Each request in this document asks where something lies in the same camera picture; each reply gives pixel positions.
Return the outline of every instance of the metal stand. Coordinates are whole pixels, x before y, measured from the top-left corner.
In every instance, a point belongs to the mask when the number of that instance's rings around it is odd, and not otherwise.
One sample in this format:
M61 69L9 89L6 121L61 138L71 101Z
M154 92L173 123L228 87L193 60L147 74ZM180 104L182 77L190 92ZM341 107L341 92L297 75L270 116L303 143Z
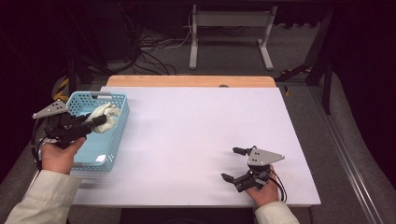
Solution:
M259 48L262 53L267 70L274 70L268 50L267 42L271 32L271 28L276 15L276 7L272 7L271 11L200 11L194 5L192 9L192 43L190 54L190 69L197 66L198 54L198 26L265 26L265 35L263 39L259 39Z
M306 78L305 82L308 86L317 86L320 79L325 74L325 82L323 88L322 104L326 110L326 113L330 114L330 89L332 84L332 62L331 57L334 49L323 49L323 43L327 34L327 31L332 21L332 14L334 12L333 7L329 7L326 15L318 29L317 35L315 36L314 42L306 55L305 61L302 65L292 69L286 75L275 78L276 82L283 82L291 77L294 77L307 68L312 67L311 72Z

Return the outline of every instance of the white tabletop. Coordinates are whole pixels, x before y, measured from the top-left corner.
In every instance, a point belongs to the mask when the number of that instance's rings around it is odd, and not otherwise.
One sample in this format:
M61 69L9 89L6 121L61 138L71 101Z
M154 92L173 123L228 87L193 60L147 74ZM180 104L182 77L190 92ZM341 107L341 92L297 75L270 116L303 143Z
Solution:
M114 207L250 207L239 177L247 156L233 147L285 155L274 163L287 204L320 204L315 183L278 88L103 87L124 92L131 109L113 170L77 172L74 204Z

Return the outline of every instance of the beige sleeve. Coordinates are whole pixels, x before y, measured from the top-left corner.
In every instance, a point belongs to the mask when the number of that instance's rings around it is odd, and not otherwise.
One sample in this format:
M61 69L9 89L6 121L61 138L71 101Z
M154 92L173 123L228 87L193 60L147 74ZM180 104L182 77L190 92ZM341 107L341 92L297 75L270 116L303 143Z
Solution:
M268 203L256 210L260 224L297 224L299 221L283 202Z
M41 171L6 223L65 223L80 183L70 175Z

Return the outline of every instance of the wooden table edge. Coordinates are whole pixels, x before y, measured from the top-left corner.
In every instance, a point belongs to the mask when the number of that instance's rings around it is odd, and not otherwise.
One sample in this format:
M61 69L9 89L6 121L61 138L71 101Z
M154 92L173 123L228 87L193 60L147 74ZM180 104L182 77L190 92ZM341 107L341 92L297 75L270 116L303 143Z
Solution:
M273 88L272 77L242 76L139 76L115 75L108 79L108 87L239 87Z

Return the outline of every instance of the person's hand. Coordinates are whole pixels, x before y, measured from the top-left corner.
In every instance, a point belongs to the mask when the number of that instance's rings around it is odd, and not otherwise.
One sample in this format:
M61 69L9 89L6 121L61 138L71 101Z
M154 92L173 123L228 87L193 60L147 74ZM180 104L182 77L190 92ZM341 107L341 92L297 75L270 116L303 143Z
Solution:
M274 172L271 172L270 176L271 178L276 179ZM247 189L246 192L258 207L279 201L277 185L272 181L269 181L268 184L264 185L261 190L251 188Z
M84 144L85 138L79 138L69 147L61 149L52 143L46 143L41 147L41 162L43 170L48 170L64 175L70 175L74 156Z

